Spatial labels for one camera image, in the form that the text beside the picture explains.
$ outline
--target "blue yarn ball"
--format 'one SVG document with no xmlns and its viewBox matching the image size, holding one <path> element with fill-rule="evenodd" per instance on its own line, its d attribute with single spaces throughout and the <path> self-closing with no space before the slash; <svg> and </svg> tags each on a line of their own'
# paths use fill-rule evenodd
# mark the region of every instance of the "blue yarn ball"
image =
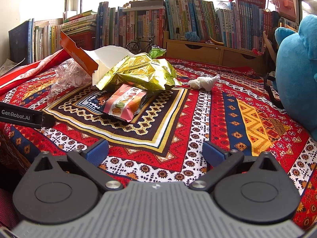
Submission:
<svg viewBox="0 0 317 238">
<path fill-rule="evenodd" d="M 194 33 L 194 32 L 186 32 L 185 33 L 185 38 L 189 42 L 199 42 L 200 41 L 199 36 L 197 36 L 197 34 Z"/>
</svg>

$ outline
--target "newspaper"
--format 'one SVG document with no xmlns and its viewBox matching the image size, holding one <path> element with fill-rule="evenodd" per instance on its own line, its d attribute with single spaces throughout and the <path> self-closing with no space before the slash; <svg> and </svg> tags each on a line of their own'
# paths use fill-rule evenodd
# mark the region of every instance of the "newspaper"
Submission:
<svg viewBox="0 0 317 238">
<path fill-rule="evenodd" d="M 12 62 L 9 59 L 7 59 L 4 64 L 0 67 L 0 77 L 3 76 L 4 74 L 6 74 L 7 72 L 9 72 L 11 69 L 13 69 L 14 67 L 18 66 L 20 63 L 22 63 L 25 60 L 25 58 L 19 62 Z"/>
</svg>

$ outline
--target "screw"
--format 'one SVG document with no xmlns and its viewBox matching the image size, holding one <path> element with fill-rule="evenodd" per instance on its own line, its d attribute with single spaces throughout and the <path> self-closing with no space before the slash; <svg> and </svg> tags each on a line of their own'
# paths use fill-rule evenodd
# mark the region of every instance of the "screw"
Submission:
<svg viewBox="0 0 317 238">
<path fill-rule="evenodd" d="M 159 185 L 158 183 L 152 185 L 152 188 L 156 190 L 159 189 L 160 187 L 161 185 Z"/>
<path fill-rule="evenodd" d="M 118 181 L 116 181 L 116 180 L 114 180 L 114 181 L 108 181 L 108 182 L 106 182 L 105 186 L 106 186 L 108 189 L 114 190 L 114 189 L 120 188 L 121 183 L 118 182 Z"/>
<path fill-rule="evenodd" d="M 205 181 L 198 180 L 198 181 L 193 181 L 191 185 L 196 189 L 203 189 L 203 188 L 206 188 L 207 183 Z"/>
</svg>

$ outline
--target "gold foil bag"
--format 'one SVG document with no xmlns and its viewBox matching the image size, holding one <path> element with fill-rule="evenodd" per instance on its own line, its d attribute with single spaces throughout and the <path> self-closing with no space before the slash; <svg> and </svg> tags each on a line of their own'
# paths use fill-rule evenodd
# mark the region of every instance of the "gold foil bag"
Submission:
<svg viewBox="0 0 317 238">
<path fill-rule="evenodd" d="M 182 85 L 176 79 L 176 70 L 165 59 L 152 59 L 147 53 L 140 53 L 123 60 L 111 68 L 97 83 L 100 90 L 122 84 L 134 86 L 143 90 L 169 90 Z"/>
</svg>

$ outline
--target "dark strap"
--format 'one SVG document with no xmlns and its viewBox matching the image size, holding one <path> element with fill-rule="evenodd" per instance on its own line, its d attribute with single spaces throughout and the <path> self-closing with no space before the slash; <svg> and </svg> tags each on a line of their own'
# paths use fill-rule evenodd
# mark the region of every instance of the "dark strap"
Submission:
<svg viewBox="0 0 317 238">
<path fill-rule="evenodd" d="M 271 90 L 271 86 L 267 84 L 267 80 L 273 82 L 273 81 L 275 81 L 275 77 L 270 76 L 270 75 L 267 74 L 267 75 L 263 78 L 264 89 L 267 91 L 268 96 L 270 97 L 270 100 L 271 100 L 271 102 L 273 103 L 273 105 L 275 105 L 277 108 L 284 109 L 284 107 L 283 107 L 281 101 L 277 100 L 277 99 L 273 96 L 273 93 L 272 93 L 272 90 Z"/>
</svg>

